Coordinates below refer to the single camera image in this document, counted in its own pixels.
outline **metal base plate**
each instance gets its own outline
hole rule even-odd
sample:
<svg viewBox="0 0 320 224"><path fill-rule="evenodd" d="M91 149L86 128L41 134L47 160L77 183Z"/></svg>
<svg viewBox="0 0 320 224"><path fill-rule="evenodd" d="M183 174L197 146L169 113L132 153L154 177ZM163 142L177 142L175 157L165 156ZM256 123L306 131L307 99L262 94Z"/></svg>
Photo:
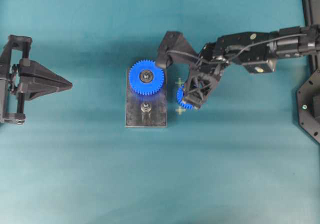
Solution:
<svg viewBox="0 0 320 224"><path fill-rule="evenodd" d="M166 127L167 120L167 73L164 70L163 87L154 95L143 96L137 94L130 86L129 71L126 73L126 101L125 124L126 127ZM141 110L143 102L151 104L151 111Z"/></svg>
<svg viewBox="0 0 320 224"><path fill-rule="evenodd" d="M316 70L296 93L299 125L320 143L320 123L313 116L313 96L320 90L320 70Z"/></svg>

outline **large blue gear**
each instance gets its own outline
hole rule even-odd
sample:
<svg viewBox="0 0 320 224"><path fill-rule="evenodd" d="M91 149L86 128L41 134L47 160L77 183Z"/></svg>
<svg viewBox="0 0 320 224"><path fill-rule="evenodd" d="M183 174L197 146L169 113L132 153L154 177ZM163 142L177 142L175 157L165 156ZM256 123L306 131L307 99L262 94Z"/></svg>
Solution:
<svg viewBox="0 0 320 224"><path fill-rule="evenodd" d="M140 73L149 70L153 74L153 79L149 83L144 83L140 79ZM136 62L130 69L129 82L135 92L140 95L152 95L158 92L165 81L164 71L156 66L155 61L141 60Z"/></svg>
<svg viewBox="0 0 320 224"><path fill-rule="evenodd" d="M192 104L189 103L184 103L182 101L182 98L184 96L184 91L183 91L183 85L181 85L178 89L178 91L176 92L176 100L178 101L179 105L181 105L182 107L186 108L186 109L192 109L194 106Z"/></svg>

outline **black bracket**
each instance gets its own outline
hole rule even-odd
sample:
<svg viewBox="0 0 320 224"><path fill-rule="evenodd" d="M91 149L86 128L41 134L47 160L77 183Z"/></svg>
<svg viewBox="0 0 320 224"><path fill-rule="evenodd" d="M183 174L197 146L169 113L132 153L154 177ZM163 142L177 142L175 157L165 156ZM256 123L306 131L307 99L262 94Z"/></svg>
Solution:
<svg viewBox="0 0 320 224"><path fill-rule="evenodd" d="M0 56L0 123L23 124L26 100L72 88L71 82L29 59L31 43L30 37L10 35ZM22 51L22 58L11 69L12 50ZM17 75L20 81L16 86ZM17 98L16 113L6 110L9 93Z"/></svg>

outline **teal surface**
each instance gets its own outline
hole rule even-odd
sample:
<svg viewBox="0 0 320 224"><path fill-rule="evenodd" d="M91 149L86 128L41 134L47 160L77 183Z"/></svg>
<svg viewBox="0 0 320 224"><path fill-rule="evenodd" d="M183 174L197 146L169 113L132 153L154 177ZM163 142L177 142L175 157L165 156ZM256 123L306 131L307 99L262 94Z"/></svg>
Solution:
<svg viewBox="0 0 320 224"><path fill-rule="evenodd" d="M0 126L1 224L320 223L319 147L295 108L306 59L265 75L233 65L182 115L175 81L188 71L174 65L168 127L124 127L125 70L155 59L167 30L198 51L224 34L303 26L301 0L0 3L1 44L31 36L30 58L74 85L27 102L25 125Z"/></svg>

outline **wire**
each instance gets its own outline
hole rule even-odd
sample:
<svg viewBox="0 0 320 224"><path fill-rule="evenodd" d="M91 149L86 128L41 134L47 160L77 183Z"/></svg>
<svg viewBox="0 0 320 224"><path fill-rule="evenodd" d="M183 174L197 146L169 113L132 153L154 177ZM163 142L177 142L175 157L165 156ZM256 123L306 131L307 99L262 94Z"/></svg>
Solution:
<svg viewBox="0 0 320 224"><path fill-rule="evenodd" d="M263 44L267 44L267 43L270 43L270 42L273 42L273 41L277 41L277 40L283 40L283 39L287 39L287 38L293 38L293 37L298 37L298 36L306 36L306 35L307 35L307 34L287 35L287 36L277 37L277 38L274 38L274 39L265 40L265 41L257 42L257 43L254 43L254 44L250 44L250 45L247 45L247 46L243 47L235 56L230 57L229 59L227 59L227 61L230 61L230 60L235 59L236 57L238 57L239 55L241 55L246 49L251 48L251 47L254 47L254 46L257 46L257 45L263 45ZM198 56L196 56L196 55L189 54L189 53L183 52L183 51L168 50L166 53L173 53L173 54L185 55L185 56L188 56L188 57L191 57L191 58L196 59L197 62L203 62L203 63L206 63L206 64L212 64L212 62L210 62L210 61L207 61L207 60L202 59L202 58L200 58L200 57L198 57Z"/></svg>
<svg viewBox="0 0 320 224"><path fill-rule="evenodd" d="M194 58L198 61L201 61L201 62L204 62L206 64L210 64L209 61L205 60L205 59L202 59L202 58L199 58L198 56L196 55L192 55L192 54L189 54L187 52L183 52L183 51L178 51L178 50L168 50L167 53L173 53L173 54L179 54L179 55L185 55L185 56L189 56L191 58Z"/></svg>
<svg viewBox="0 0 320 224"><path fill-rule="evenodd" d="M287 38L292 38L292 37L298 37L298 36L305 36L306 34L294 34L294 35L287 35L287 36L282 36L282 37L278 37L278 38L274 38L274 39L270 39L270 40L265 40L265 41L261 41L258 43L254 43L251 45L247 45L245 46L243 49L241 49L235 56L231 57L228 59L228 61L235 59L236 57L238 57L240 54L242 54L246 49L257 46L257 45L263 45L263 44L267 44L273 41L277 41L277 40L283 40L283 39L287 39Z"/></svg>

